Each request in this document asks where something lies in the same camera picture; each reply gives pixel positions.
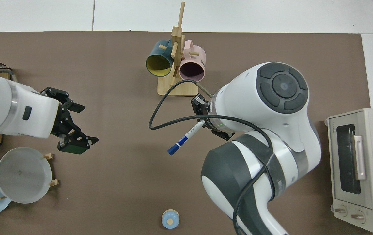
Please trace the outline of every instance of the black cable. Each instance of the black cable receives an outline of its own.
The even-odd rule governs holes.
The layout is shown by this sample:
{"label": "black cable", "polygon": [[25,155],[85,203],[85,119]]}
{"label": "black cable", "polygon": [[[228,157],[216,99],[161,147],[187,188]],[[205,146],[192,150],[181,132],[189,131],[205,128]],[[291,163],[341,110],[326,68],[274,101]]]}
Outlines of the black cable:
{"label": "black cable", "polygon": [[236,201],[236,205],[234,206],[234,211],[233,211],[233,225],[234,225],[234,230],[236,231],[237,235],[241,235],[240,231],[239,231],[240,227],[237,224],[237,214],[239,212],[241,202],[243,201],[244,196],[246,196],[247,192],[249,192],[251,187],[253,187],[253,185],[256,183],[256,181],[265,172],[266,172],[266,168],[264,166],[262,166],[261,169],[258,171],[258,173],[251,180],[249,180],[249,182],[246,183],[246,185],[243,187],[243,189],[241,190],[240,196]]}
{"label": "black cable", "polygon": [[230,117],[230,116],[223,116],[223,115],[212,115],[212,114],[201,114],[201,115],[193,115],[193,116],[187,116],[187,117],[181,117],[181,118],[178,118],[178,119],[175,119],[175,120],[172,120],[170,122],[166,122],[164,124],[161,124],[161,125],[157,125],[157,126],[152,126],[152,123],[153,123],[153,120],[156,116],[156,113],[158,112],[159,108],[161,107],[162,103],[164,102],[164,100],[167,98],[167,96],[169,95],[169,93],[176,87],[178,86],[179,84],[181,83],[184,83],[184,82],[192,82],[192,83],[196,83],[196,81],[194,80],[190,80],[190,79],[186,79],[186,80],[182,80],[182,81],[179,81],[177,83],[175,83],[167,92],[166,94],[164,94],[163,98],[161,99],[161,101],[159,102],[159,104],[157,105],[155,111],[153,112],[151,118],[150,118],[150,122],[149,122],[149,128],[151,130],[156,130],[156,129],[160,129],[160,128],[163,128],[163,127],[166,127],[166,126],[169,126],[169,125],[172,125],[172,124],[175,124],[175,123],[178,123],[178,122],[183,122],[183,121],[186,121],[186,120],[191,120],[191,119],[204,119],[204,118],[217,118],[217,119],[226,119],[226,120],[230,120],[230,121],[234,121],[234,122],[239,122],[241,124],[244,124],[244,125],[247,125],[249,127],[251,127],[252,129],[254,129],[255,131],[259,132],[265,139],[266,139],[266,142],[268,144],[268,147],[270,149],[272,149],[272,142],[270,140],[270,138],[267,136],[267,134],[262,130],[260,129],[258,126],[254,125],[253,123],[251,122],[248,122],[246,120],[243,120],[243,119],[239,119],[239,118],[236,118],[236,117]]}
{"label": "black cable", "polygon": [[[255,131],[259,132],[265,139],[266,139],[266,142],[268,144],[268,147],[270,149],[273,149],[273,146],[272,146],[272,142],[270,140],[270,138],[268,137],[268,135],[262,130],[260,129],[258,126],[254,125],[253,123],[251,122],[248,122],[246,120],[243,120],[243,119],[239,119],[239,118],[236,118],[236,117],[230,117],[230,116],[222,116],[222,115],[209,115],[209,114],[203,114],[203,115],[194,115],[194,116],[188,116],[188,117],[181,117],[181,118],[178,118],[178,119],[175,119],[175,120],[172,120],[170,122],[166,122],[164,124],[161,124],[161,125],[157,125],[157,126],[152,126],[152,123],[153,123],[153,120],[156,116],[156,113],[158,112],[159,108],[161,107],[162,103],[164,102],[164,100],[168,97],[168,95],[170,94],[170,92],[175,89],[176,86],[178,86],[179,84],[181,83],[184,83],[184,82],[192,82],[194,84],[196,84],[196,81],[194,80],[191,80],[191,79],[186,79],[186,80],[181,80],[177,83],[175,83],[167,92],[166,94],[164,94],[163,98],[160,100],[159,104],[157,105],[155,111],[153,112],[151,118],[150,118],[150,121],[149,121],[149,128],[151,130],[156,130],[156,129],[160,129],[160,128],[163,128],[163,127],[166,127],[166,126],[169,126],[169,125],[172,125],[172,124],[175,124],[175,123],[178,123],[178,122],[183,122],[183,121],[186,121],[186,120],[191,120],[191,119],[204,119],[204,118],[217,118],[217,119],[226,119],[226,120],[230,120],[230,121],[234,121],[234,122],[239,122],[241,124],[244,124],[244,125],[247,125],[249,127],[251,127],[252,129],[254,129]],[[261,169],[259,170],[259,172],[251,179],[249,180],[249,182],[244,186],[244,188],[241,190],[240,192],[240,195],[239,195],[239,198],[237,199],[236,201],[236,205],[234,207],[234,211],[233,211],[233,225],[234,225],[234,230],[236,231],[236,234],[237,235],[241,235],[240,234],[240,231],[239,231],[239,227],[237,225],[237,213],[238,213],[238,210],[240,208],[240,205],[241,205],[241,202],[244,198],[244,196],[246,196],[246,194],[249,192],[249,189],[255,184],[255,182],[260,178],[260,176],[267,172],[267,164],[264,164],[264,162],[262,162],[258,157],[257,159],[259,160],[259,162],[261,162],[262,164],[262,167]],[[269,181],[270,181],[270,184],[271,184],[271,188],[273,188],[273,182],[272,182],[272,179],[269,177]]]}
{"label": "black cable", "polygon": [[9,71],[9,70],[0,70],[0,73],[9,73],[9,74],[11,74],[11,75],[15,75],[14,72]]}

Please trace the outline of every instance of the marker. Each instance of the marker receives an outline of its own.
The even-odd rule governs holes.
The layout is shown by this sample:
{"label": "marker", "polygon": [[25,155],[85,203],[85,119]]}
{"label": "marker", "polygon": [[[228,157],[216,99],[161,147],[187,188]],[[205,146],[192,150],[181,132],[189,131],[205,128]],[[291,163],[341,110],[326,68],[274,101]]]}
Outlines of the marker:
{"label": "marker", "polygon": [[188,131],[174,146],[167,150],[172,156],[189,138],[191,138],[202,126],[205,124],[204,120],[199,121],[195,124],[192,129]]}

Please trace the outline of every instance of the toaster oven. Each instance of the toaster oven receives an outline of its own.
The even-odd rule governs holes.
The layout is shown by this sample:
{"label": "toaster oven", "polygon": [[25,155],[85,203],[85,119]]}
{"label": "toaster oven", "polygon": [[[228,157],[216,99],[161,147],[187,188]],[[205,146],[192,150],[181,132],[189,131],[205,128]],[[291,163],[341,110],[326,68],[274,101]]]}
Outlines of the toaster oven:
{"label": "toaster oven", "polygon": [[325,124],[334,216],[373,232],[373,109],[330,116]]}

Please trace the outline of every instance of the small cup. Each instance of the small cup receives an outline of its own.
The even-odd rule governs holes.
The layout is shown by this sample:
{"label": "small cup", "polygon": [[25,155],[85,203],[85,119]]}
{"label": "small cup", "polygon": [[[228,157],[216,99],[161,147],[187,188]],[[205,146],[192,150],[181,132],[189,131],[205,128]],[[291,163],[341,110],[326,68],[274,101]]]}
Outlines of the small cup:
{"label": "small cup", "polygon": [[194,46],[191,40],[185,42],[183,59],[179,66],[179,75],[182,79],[201,81],[205,76],[205,51],[200,46]]}
{"label": "small cup", "polygon": [[172,48],[172,39],[169,41],[160,40],[155,44],[152,52],[146,59],[146,68],[151,74],[166,76],[170,73],[173,64],[173,58],[170,57]]}

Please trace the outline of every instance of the white bowl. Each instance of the white bowl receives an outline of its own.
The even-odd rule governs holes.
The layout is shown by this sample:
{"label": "white bowl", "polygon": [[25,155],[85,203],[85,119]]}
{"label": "white bowl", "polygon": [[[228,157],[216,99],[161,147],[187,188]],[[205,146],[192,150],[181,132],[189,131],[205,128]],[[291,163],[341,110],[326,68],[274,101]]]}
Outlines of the white bowl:
{"label": "white bowl", "polygon": [[52,169],[43,154],[19,147],[7,152],[0,161],[0,191],[18,203],[33,203],[49,190]]}

